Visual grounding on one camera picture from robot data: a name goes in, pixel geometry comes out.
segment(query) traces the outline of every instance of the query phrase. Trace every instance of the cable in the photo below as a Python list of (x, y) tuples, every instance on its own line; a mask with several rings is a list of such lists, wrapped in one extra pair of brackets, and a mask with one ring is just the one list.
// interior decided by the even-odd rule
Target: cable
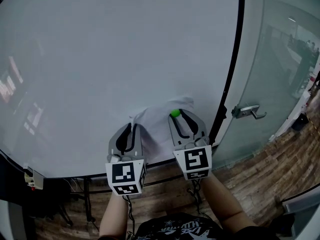
[(312, 124), (312, 126), (314, 127), (314, 129), (316, 130), (316, 132), (320, 135), (320, 130), (318, 129), (318, 127), (315, 126), (314, 122), (312, 122), (312, 120), (309, 118), (309, 116), (307, 115), (307, 113), (304, 113), (306, 118), (308, 118), (308, 120), (310, 121), (310, 123)]
[(170, 181), (182, 178), (183, 176), (184, 176), (183, 174), (180, 174), (180, 175), (177, 175), (177, 176), (172, 176), (170, 178), (165, 178), (165, 179), (157, 180), (157, 181), (154, 181), (154, 182), (146, 183), (146, 184), (143, 184), (143, 186), (147, 187), (147, 186), (152, 186), (152, 185), (156, 185), (156, 184), (159, 184), (159, 183), (170, 182)]
[(2, 153), (2, 156), (3, 156), (3, 158), (11, 165), (11, 166), (13, 166), (14, 168), (16, 168), (18, 171), (20, 171), (21, 173), (23, 173), (23, 174), (25, 174), (25, 172), (23, 171), (23, 168), (20, 166), (20, 165), (18, 165), (15, 161), (13, 161), (10, 157), (8, 157), (8, 155), (5, 153), (5, 152), (3, 152), (1, 149), (0, 149), (0, 153)]
[(132, 231), (133, 232), (130, 232), (130, 231), (127, 232), (128, 233), (127, 240), (128, 239), (133, 239), (133, 238), (135, 238), (135, 218), (132, 215), (132, 203), (131, 203), (130, 198), (129, 198), (128, 195), (123, 195), (122, 198), (129, 203), (129, 219), (132, 220)]
[[(102, 194), (102, 193), (111, 193), (112, 189), (106, 189), (106, 190), (97, 190), (97, 191), (87, 191), (89, 195), (91, 194)], [(85, 191), (82, 190), (82, 192), (71, 192), (70, 194), (84, 194)]]
[(186, 191), (188, 193), (190, 193), (190, 195), (194, 198), (194, 204), (196, 206), (196, 211), (198, 212), (198, 214), (201, 214), (202, 216), (206, 217), (207, 219), (212, 220), (212, 218), (210, 216), (208, 216), (207, 214), (205, 214), (204, 212), (200, 211), (200, 204), (202, 203), (199, 191), (201, 189), (201, 185), (200, 185), (200, 179), (192, 180), (192, 185), (193, 185), (193, 191), (188, 188)]
[(80, 186), (80, 183), (79, 183), (78, 179), (77, 179), (77, 178), (75, 178), (75, 180), (76, 180), (76, 182), (78, 183), (79, 188), (81, 189), (81, 191), (82, 191), (82, 192), (85, 192), (85, 191), (83, 190), (83, 188)]
[(71, 180), (73, 180), (74, 184), (76, 185), (76, 189), (75, 189), (75, 192), (76, 192), (78, 190), (78, 184), (75, 182), (73, 178), (71, 178)]
[(76, 191), (74, 190), (74, 188), (71, 186), (70, 182), (67, 181), (65, 178), (64, 178), (64, 180), (65, 180), (66, 182), (68, 182), (68, 184), (69, 184), (70, 188), (73, 190), (73, 192), (76, 192)]
[(93, 221), (91, 221), (91, 222), (92, 222), (92, 224), (95, 226), (96, 230), (98, 230), (98, 232), (100, 232), (100, 231), (99, 231), (99, 228), (97, 227), (97, 225), (96, 225)]

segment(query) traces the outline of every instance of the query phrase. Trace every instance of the person's arm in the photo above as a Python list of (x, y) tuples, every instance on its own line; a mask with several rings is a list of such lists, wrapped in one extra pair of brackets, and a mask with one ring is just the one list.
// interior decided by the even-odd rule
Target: person's arm
[(99, 237), (125, 239), (128, 221), (128, 202), (112, 192), (100, 223)]
[(221, 226), (236, 233), (248, 226), (257, 226), (244, 212), (238, 200), (211, 172), (201, 180), (201, 188)]

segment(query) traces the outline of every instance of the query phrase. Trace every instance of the black and white fiducial marker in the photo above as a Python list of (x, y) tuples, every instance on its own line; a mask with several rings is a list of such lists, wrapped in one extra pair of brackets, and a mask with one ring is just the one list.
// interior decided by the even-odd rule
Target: black and white fiducial marker
[[(177, 117), (182, 117), (193, 135), (184, 135)], [(173, 155), (186, 180), (205, 178), (212, 168), (212, 149), (205, 123), (195, 114), (176, 109), (168, 117), (171, 137), (176, 148)]]
[(118, 196), (140, 194), (146, 177), (141, 145), (141, 126), (123, 126), (109, 141), (105, 164), (108, 184)]

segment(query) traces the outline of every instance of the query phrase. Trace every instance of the door handle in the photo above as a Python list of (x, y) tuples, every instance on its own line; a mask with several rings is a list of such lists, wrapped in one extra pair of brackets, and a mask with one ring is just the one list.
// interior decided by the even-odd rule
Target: door handle
[(253, 115), (254, 119), (258, 120), (261, 118), (264, 118), (267, 115), (267, 112), (264, 114), (257, 114), (258, 109), (260, 108), (260, 105), (253, 105), (253, 106), (246, 106), (246, 107), (237, 107), (235, 106), (232, 110), (232, 116), (234, 118), (244, 118), (250, 115)]
[(267, 112), (265, 112), (264, 114), (257, 114), (254, 110), (251, 110), (251, 114), (253, 115), (255, 120), (264, 118), (267, 115)]

